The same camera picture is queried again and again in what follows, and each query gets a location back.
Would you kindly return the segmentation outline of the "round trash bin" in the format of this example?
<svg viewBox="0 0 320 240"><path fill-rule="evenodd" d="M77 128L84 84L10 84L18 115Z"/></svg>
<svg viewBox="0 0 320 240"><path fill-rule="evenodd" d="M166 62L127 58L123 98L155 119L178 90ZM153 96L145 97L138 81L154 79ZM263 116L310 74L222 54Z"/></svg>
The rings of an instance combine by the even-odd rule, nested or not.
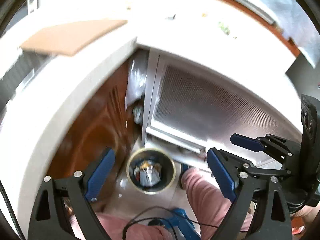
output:
<svg viewBox="0 0 320 240"><path fill-rule="evenodd" d="M130 155L126 175L140 192L156 195L171 187L176 177L172 158L154 148L141 148Z"/></svg>

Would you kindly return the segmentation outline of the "brown cardboard sheet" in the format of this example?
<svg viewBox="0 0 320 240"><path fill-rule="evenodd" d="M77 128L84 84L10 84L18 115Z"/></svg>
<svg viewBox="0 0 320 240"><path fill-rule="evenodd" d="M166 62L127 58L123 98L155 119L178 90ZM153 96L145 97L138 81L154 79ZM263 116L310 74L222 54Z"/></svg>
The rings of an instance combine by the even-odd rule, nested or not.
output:
<svg viewBox="0 0 320 240"><path fill-rule="evenodd" d="M46 27L21 44L23 51L73 56L105 34L127 24L126 20L80 21Z"/></svg>

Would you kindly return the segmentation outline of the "ribbed glass sliding door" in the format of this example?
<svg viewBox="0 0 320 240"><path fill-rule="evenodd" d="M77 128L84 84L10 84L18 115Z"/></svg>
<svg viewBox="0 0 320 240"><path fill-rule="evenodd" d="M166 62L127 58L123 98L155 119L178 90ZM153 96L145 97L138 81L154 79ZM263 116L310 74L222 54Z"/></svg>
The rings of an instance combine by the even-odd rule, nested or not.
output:
<svg viewBox="0 0 320 240"><path fill-rule="evenodd" d="M181 57L151 51L148 59L142 141L167 150L176 161L204 167L214 147L266 166L263 152L233 145L237 133L250 138L273 134L300 142L300 101L289 112L221 73Z"/></svg>

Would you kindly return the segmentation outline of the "translucent plastic sheet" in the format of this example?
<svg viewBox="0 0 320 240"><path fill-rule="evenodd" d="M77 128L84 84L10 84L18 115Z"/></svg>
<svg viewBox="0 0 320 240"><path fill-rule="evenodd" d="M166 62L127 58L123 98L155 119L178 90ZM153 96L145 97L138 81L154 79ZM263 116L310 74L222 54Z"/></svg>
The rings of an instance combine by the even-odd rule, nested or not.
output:
<svg viewBox="0 0 320 240"><path fill-rule="evenodd" d="M268 13L313 68L319 63L319 33L296 0L247 0Z"/></svg>

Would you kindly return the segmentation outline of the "brown wooden cabinet door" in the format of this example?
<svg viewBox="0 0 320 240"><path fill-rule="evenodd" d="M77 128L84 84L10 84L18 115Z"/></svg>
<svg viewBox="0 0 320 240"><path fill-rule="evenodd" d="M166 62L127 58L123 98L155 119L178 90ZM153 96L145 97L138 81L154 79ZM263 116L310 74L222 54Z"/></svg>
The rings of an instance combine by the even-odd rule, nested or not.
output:
<svg viewBox="0 0 320 240"><path fill-rule="evenodd" d="M84 170L107 147L116 152L116 161L106 179L99 202L115 191L116 179L137 139L133 108L144 90L149 53L137 50L101 85L72 123L48 168L54 179Z"/></svg>

